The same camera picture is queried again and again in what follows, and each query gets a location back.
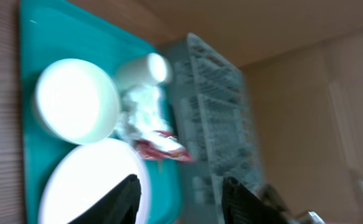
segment white plate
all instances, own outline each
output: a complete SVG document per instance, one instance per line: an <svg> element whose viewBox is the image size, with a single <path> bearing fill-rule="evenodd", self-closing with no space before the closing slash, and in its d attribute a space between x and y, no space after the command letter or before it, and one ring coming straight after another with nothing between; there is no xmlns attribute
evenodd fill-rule
<svg viewBox="0 0 363 224"><path fill-rule="evenodd" d="M141 184L136 223L147 223L151 184L144 161L125 142L104 139L76 147L55 168L40 201L39 224L71 222L130 174Z"/></svg>
<svg viewBox="0 0 363 224"><path fill-rule="evenodd" d="M34 95L35 112L48 131L74 144L108 137L120 115L120 98L112 79L100 67L80 59L48 66Z"/></svg>

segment gray crate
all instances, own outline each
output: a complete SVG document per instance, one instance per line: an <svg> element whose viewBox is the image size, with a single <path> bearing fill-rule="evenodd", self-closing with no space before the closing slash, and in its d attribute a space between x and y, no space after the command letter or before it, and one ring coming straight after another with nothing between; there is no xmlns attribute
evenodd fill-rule
<svg viewBox="0 0 363 224"><path fill-rule="evenodd" d="M194 34L164 49L174 78L168 86L180 142L196 160L180 167L186 223L224 223L222 179L251 191L263 184L259 149L243 75Z"/></svg>

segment teal surface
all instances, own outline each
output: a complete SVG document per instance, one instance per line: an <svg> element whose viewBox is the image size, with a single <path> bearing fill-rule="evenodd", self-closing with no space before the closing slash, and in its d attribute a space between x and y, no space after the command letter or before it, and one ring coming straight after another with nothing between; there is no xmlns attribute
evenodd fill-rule
<svg viewBox="0 0 363 224"><path fill-rule="evenodd" d="M35 83L45 67L63 58L92 62L114 74L123 62L154 52L147 42L61 0L23 0L20 13L24 186L28 224L37 223L40 197L60 160L75 145L46 134L31 112ZM149 223L172 223L181 209L177 163L146 165L152 184Z"/></svg>

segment wooden table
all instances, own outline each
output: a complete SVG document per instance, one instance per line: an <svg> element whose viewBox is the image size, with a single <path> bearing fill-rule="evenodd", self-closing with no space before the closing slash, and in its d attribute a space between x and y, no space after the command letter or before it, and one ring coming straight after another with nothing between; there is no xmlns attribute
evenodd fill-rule
<svg viewBox="0 0 363 224"><path fill-rule="evenodd" d="M154 45L178 36L138 1L72 2ZM0 0L0 223L25 223L18 8L18 0Z"/></svg>

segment tray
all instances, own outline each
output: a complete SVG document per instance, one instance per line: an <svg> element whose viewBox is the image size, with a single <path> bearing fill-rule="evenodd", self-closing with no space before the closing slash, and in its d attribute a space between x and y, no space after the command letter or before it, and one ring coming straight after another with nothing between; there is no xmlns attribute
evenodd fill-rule
<svg viewBox="0 0 363 224"><path fill-rule="evenodd" d="M147 42L61 0L23 0L20 13L24 193L28 224L37 223L45 184L75 145L53 138L31 112L35 83L45 67L63 58L92 62L114 74L123 62L155 52ZM181 209L175 161L147 161L152 205L149 223L172 223Z"/></svg>

